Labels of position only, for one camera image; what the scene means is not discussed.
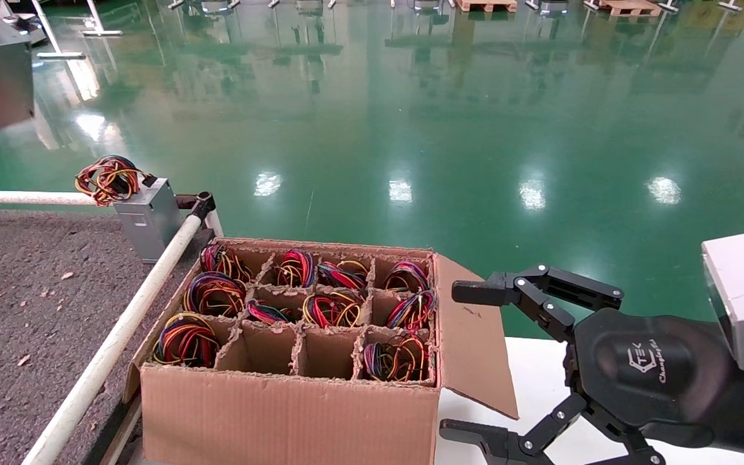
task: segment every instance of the white pipe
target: white pipe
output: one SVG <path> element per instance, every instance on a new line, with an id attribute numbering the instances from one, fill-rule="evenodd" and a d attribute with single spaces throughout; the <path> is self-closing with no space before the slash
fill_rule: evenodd
<path id="1" fill-rule="evenodd" d="M 0 191 L 0 203 L 30 205 L 97 205 L 94 199 L 81 192 L 24 192 Z"/>
<path id="2" fill-rule="evenodd" d="M 213 209 L 206 215 L 206 227 L 214 230 L 215 238 L 225 238 L 222 232 L 222 224 L 220 224 L 220 217 L 216 214 L 216 209 Z"/>
<path id="3" fill-rule="evenodd" d="M 142 282 L 139 291 L 136 291 L 119 320 L 116 320 L 111 333 L 107 335 L 103 345 L 88 363 L 88 367 L 82 372 L 74 388 L 68 392 L 68 397 L 62 401 L 62 405 L 56 410 L 56 414 L 50 419 L 50 423 L 42 431 L 36 444 L 30 448 L 30 452 L 22 462 L 23 465 L 53 465 L 56 461 L 62 447 L 65 447 L 65 443 L 73 435 L 77 424 L 82 420 L 91 402 L 94 401 L 103 383 L 109 377 L 122 351 L 128 345 L 166 280 L 169 279 L 171 271 L 183 256 L 185 248 L 189 246 L 200 224 L 200 218 L 195 215 L 190 215 L 185 219 L 183 226 L 171 239 L 171 243 L 165 248 L 156 265 L 151 268 L 148 277 Z"/>

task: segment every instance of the green epoxy floor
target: green epoxy floor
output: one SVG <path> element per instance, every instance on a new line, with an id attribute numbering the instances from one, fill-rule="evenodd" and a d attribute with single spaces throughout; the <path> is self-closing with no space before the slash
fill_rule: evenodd
<path id="1" fill-rule="evenodd" d="M 398 2 L 103 3 L 117 39 L 48 8 L 89 59 L 36 61 L 0 189 L 71 191 L 120 154 L 213 191 L 231 236 L 434 247 L 482 276 L 546 262 L 621 286 L 626 312 L 711 320 L 699 244 L 744 232 L 744 12 L 715 34 L 716 2 L 640 21 Z"/>

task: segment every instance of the cardboard box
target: cardboard box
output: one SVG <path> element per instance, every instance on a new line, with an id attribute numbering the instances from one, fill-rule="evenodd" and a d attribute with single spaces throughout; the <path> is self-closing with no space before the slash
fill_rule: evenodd
<path id="1" fill-rule="evenodd" d="M 274 265 L 291 248 L 316 261 L 356 259 L 370 266 L 363 327 L 274 324 L 204 317 L 222 348 L 214 368 L 163 366 L 151 361 L 160 331 L 180 312 L 192 271 L 163 310 L 128 370 L 125 400 L 141 386 L 146 459 L 173 465 L 368 464 L 434 462 L 441 388 L 517 418 L 499 309 L 453 302 L 455 280 L 477 280 L 430 250 L 315 242 L 216 239 L 260 270 L 246 298 L 299 308 L 324 291 L 272 285 Z M 436 291 L 435 319 L 419 336 L 430 347 L 430 374 L 422 382 L 364 380 L 361 351 L 398 333 L 382 324 L 403 294 L 381 289 L 393 265 L 410 260 L 426 268 Z"/>

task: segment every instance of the wooden pallet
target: wooden pallet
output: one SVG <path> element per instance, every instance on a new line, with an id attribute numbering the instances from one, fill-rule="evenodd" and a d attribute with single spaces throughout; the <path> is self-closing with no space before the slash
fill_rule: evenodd
<path id="1" fill-rule="evenodd" d="M 483 6 L 485 12 L 493 12 L 496 5 L 504 6 L 508 12 L 515 12 L 517 8 L 516 0 L 456 0 L 458 6 L 463 12 L 469 12 L 471 6 Z"/>
<path id="2" fill-rule="evenodd" d="M 658 17 L 662 8 L 647 0 L 599 0 L 612 17 Z"/>

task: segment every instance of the cardboard flap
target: cardboard flap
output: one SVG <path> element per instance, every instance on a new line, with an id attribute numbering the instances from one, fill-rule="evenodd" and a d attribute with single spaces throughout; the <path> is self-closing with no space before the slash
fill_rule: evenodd
<path id="1" fill-rule="evenodd" d="M 452 300 L 456 280 L 481 280 L 442 255 L 435 257 L 438 288 L 440 385 L 511 418 L 519 418 L 499 307 Z"/>

